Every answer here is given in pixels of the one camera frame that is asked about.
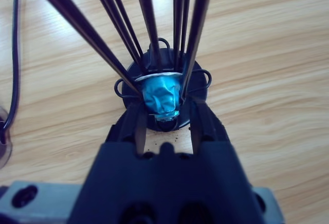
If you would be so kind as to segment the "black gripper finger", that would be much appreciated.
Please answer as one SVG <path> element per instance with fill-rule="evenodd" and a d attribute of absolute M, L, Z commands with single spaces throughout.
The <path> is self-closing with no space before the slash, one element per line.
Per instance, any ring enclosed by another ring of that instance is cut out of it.
<path fill-rule="evenodd" d="M 111 126 L 105 142 L 129 142 L 136 153 L 144 153 L 147 131 L 147 111 L 142 102 L 131 103 L 119 120 Z"/>
<path fill-rule="evenodd" d="M 190 132 L 193 154 L 197 154 L 203 142 L 227 142 L 230 139 L 220 119 L 206 102 L 192 100 L 190 103 Z"/>

